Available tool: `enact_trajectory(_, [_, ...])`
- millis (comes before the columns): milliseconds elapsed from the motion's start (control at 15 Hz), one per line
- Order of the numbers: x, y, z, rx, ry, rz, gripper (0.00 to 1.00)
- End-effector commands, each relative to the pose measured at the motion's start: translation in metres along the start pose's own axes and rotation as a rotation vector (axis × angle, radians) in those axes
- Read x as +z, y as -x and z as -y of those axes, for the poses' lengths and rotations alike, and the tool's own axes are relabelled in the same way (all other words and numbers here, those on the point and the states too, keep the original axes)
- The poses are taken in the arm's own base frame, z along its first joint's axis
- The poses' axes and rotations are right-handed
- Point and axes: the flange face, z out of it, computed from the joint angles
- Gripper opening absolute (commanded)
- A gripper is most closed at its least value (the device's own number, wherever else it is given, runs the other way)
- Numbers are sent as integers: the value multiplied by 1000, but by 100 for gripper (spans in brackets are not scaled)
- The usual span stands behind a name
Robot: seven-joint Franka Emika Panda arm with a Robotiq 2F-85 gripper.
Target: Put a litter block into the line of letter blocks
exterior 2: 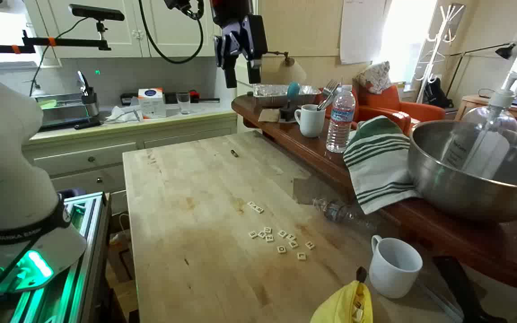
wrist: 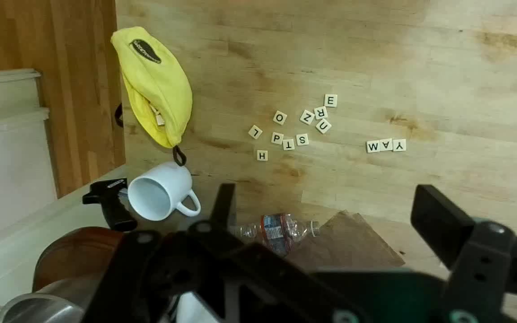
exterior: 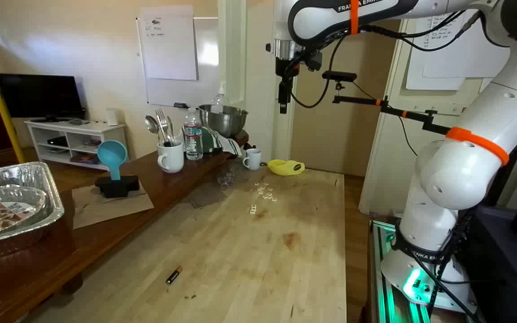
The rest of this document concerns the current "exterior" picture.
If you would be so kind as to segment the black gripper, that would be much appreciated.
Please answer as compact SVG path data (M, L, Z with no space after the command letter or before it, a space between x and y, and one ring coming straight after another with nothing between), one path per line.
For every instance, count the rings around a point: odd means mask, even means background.
M291 39L275 39L266 45L266 50L275 56L275 74L279 81L279 111L288 113L288 104L291 102L293 79L300 72L300 65L306 65L309 70L322 68L322 52L318 48L309 48L297 45Z

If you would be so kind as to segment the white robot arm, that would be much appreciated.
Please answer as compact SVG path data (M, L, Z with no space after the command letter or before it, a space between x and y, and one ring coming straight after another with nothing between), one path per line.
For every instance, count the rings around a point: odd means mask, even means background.
M517 145L517 0L275 0L279 102L288 104L302 63L318 66L333 41L381 20L426 18L475 9L491 43L507 47L503 70L449 133L417 158L406 210L381 273L410 301L432 305L440 291L469 298L464 267L448 253L458 215L484 201Z

